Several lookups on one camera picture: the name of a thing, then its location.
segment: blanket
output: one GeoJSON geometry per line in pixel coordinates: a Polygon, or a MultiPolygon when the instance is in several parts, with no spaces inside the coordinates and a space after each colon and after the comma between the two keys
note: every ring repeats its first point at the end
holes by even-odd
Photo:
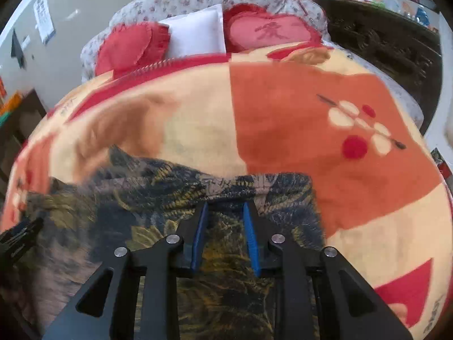
{"type": "MultiPolygon", "coordinates": [[[[178,279],[182,339],[272,339],[273,280],[255,279],[242,223],[245,200],[301,246],[324,244],[311,180],[306,175],[216,178],[185,166],[133,158],[112,147],[109,167],[83,186],[54,181],[48,195],[30,195],[27,210],[44,217],[29,260],[33,298],[42,325],[62,310],[106,255],[127,246],[153,246],[191,218],[196,203],[211,204],[200,274],[178,279]]],[[[141,296],[136,311],[140,329],[141,296]]]]}
{"type": "Polygon", "coordinates": [[[1,228],[19,221],[28,192],[54,192],[49,177],[83,187],[109,168],[113,145],[215,178],[308,175],[322,244],[342,252],[414,339],[439,318],[452,270],[448,193],[409,116],[343,52],[294,43],[94,78],[33,132],[1,228]]]}

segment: blue object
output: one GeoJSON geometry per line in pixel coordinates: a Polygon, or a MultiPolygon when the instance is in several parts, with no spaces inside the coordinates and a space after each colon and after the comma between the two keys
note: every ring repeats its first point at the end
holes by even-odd
{"type": "Polygon", "coordinates": [[[417,13],[415,14],[415,19],[417,21],[419,21],[425,27],[429,27],[429,25],[430,25],[430,20],[428,19],[426,11],[424,11],[421,7],[419,7],[417,9],[417,13]]]}
{"type": "Polygon", "coordinates": [[[0,116],[0,126],[6,121],[6,119],[11,115],[10,111],[6,111],[2,116],[0,116]]]}
{"type": "Polygon", "coordinates": [[[200,220],[198,222],[198,226],[196,227],[195,238],[193,241],[192,261],[190,263],[190,268],[193,271],[197,271],[201,264],[201,257],[203,254],[204,247],[204,231],[206,230],[207,224],[208,224],[208,204],[205,203],[200,214],[200,220]]]}
{"type": "Polygon", "coordinates": [[[249,249],[249,257],[252,265],[253,272],[257,277],[261,275],[261,267],[259,262],[259,252],[258,252],[258,243],[257,236],[253,229],[253,224],[250,216],[250,210],[247,203],[244,203],[244,229],[245,229],[245,239],[247,240],[247,246],[249,249]]]}

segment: red pillow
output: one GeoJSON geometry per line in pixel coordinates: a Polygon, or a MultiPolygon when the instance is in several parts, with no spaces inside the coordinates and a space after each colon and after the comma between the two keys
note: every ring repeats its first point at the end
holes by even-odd
{"type": "Polygon", "coordinates": [[[235,52],[291,42],[321,42],[321,34],[298,16],[267,12],[236,14],[229,19],[225,36],[235,52]]]}
{"type": "Polygon", "coordinates": [[[236,50],[236,47],[230,42],[227,35],[225,34],[228,29],[228,24],[235,15],[245,11],[266,12],[266,8],[253,3],[238,3],[223,12],[223,31],[225,35],[225,47],[227,52],[238,52],[236,50]]]}
{"type": "Polygon", "coordinates": [[[96,75],[128,71],[162,60],[170,42],[168,26],[143,22],[116,26],[99,48],[96,75]]]}

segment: flower pattern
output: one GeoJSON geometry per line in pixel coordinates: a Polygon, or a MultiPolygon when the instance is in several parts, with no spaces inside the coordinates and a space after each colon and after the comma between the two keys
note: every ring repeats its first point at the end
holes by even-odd
{"type": "Polygon", "coordinates": [[[371,73],[376,75],[380,80],[382,80],[383,83],[386,85],[387,89],[389,90],[390,94],[392,95],[392,97],[396,101],[398,101],[399,104],[402,105],[402,108],[408,113],[408,115],[414,121],[417,128],[420,129],[424,120],[423,111],[418,105],[417,101],[414,99],[414,97],[412,97],[411,94],[409,94],[402,86],[400,86],[397,82],[395,82],[382,70],[378,69],[365,59],[362,59],[360,56],[357,56],[356,54],[332,42],[324,41],[323,44],[343,51],[345,54],[347,54],[348,58],[350,58],[357,64],[361,65],[362,67],[366,68],[371,73]]]}
{"type": "Polygon", "coordinates": [[[385,125],[375,122],[373,127],[370,120],[376,117],[376,112],[370,105],[363,105],[362,111],[352,102],[341,100],[338,103],[318,94],[318,98],[330,106],[328,122],[338,129],[354,129],[355,126],[365,129],[370,141],[359,135],[349,135],[343,142],[342,153],[347,159],[357,160],[365,157],[368,152],[368,144],[372,144],[374,151],[380,155],[387,155],[392,148],[405,150],[406,145],[391,137],[390,131],[385,125]]]}
{"type": "Polygon", "coordinates": [[[151,247],[192,217],[198,202],[207,201],[215,209],[209,213],[203,265],[195,280],[178,280],[181,338],[238,339],[248,328],[248,340],[273,339],[273,280],[254,277],[242,204],[254,200],[260,218],[277,224],[298,245],[320,250],[325,241],[310,177],[217,178],[163,160],[133,158],[117,147],[109,156],[112,166],[99,169],[83,187],[55,181],[51,195],[29,196],[28,211],[39,209],[45,220],[30,252],[39,259],[29,255],[23,268],[33,278],[38,323],[48,326],[116,247],[151,247]]]}
{"type": "Polygon", "coordinates": [[[302,17],[307,23],[328,39],[327,19],[321,7],[311,0],[302,0],[305,11],[295,0],[134,0],[120,9],[110,20],[109,27],[93,37],[82,49],[82,82],[94,77],[99,47],[118,24],[131,25],[138,22],[152,22],[168,16],[187,14],[221,3],[229,9],[236,3],[255,3],[270,13],[290,13],[302,17]]]}

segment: carved wooden headboard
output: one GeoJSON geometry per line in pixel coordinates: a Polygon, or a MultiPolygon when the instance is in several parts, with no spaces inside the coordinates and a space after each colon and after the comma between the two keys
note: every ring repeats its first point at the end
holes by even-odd
{"type": "Polygon", "coordinates": [[[420,105],[424,134],[442,86],[440,37],[392,11],[353,0],[314,0],[328,17],[332,41],[392,77],[420,105]]]}

